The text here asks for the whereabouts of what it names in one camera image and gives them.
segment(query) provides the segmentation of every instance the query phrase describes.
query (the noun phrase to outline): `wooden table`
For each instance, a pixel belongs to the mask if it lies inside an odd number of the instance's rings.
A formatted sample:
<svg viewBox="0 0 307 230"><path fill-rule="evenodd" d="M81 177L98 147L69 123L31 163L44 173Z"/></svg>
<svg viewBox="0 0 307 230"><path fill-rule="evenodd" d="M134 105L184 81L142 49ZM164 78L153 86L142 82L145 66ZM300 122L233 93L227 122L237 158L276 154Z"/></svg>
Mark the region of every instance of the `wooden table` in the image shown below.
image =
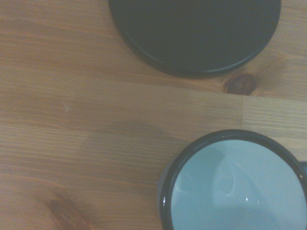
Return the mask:
<svg viewBox="0 0 307 230"><path fill-rule="evenodd" d="M245 74L251 96L224 93L240 93ZM221 129L265 134L307 160L305 0L283 0L255 59L206 80L135 56L107 0L2 0L0 80L2 230L160 230L163 168Z"/></svg>

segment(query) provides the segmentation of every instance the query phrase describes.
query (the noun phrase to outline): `wood grain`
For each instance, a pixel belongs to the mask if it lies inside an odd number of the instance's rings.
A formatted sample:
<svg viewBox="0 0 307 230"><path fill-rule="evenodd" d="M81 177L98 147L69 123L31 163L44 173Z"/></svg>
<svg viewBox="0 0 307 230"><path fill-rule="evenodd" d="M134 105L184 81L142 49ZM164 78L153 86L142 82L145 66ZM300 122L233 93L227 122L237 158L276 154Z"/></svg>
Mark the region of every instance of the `wood grain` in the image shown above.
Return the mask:
<svg viewBox="0 0 307 230"><path fill-rule="evenodd" d="M265 134L307 160L306 12L284 0L256 58L191 80L135 56L106 0L0 1L0 229L160 230L163 168L221 129ZM251 96L224 93L246 75Z"/></svg>

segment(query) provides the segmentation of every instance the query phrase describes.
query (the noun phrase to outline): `cup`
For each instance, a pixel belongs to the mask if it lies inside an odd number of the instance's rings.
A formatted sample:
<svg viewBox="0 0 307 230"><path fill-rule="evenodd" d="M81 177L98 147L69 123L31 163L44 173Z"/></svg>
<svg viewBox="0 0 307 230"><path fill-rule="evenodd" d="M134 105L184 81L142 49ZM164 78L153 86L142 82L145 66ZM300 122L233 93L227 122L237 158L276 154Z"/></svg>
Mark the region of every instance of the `cup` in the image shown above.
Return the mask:
<svg viewBox="0 0 307 230"><path fill-rule="evenodd" d="M164 230L306 230L306 172L276 141L244 130L186 147L158 183Z"/></svg>

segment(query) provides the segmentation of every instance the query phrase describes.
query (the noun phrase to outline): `round lid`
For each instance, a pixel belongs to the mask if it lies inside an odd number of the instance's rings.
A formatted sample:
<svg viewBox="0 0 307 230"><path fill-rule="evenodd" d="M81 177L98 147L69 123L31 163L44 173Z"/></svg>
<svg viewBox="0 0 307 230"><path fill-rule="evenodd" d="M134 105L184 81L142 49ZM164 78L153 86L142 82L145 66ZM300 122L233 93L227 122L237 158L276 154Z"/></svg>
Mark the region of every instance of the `round lid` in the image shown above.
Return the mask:
<svg viewBox="0 0 307 230"><path fill-rule="evenodd" d="M232 69L272 37L280 0L109 0L124 40L154 67L179 76Z"/></svg>
<svg viewBox="0 0 307 230"><path fill-rule="evenodd" d="M277 142L243 130L202 137L163 185L165 230L306 230L306 174Z"/></svg>

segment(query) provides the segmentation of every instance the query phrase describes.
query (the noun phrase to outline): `dark blue rim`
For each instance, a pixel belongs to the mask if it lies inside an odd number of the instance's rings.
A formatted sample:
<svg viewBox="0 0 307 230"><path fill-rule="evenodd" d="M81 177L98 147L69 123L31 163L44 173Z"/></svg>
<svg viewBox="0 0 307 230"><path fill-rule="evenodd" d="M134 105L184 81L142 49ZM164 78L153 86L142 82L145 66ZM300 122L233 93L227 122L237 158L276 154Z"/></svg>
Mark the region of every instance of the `dark blue rim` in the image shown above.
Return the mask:
<svg viewBox="0 0 307 230"><path fill-rule="evenodd" d="M160 218L164 230L174 230L171 217L171 198L179 172L185 163L199 150L213 143L224 140L245 140L262 145L282 158L295 172L299 179L307 201L307 174L298 160L281 144L259 133L245 130L223 130L210 133L187 146L173 161L166 175L160 196Z"/></svg>

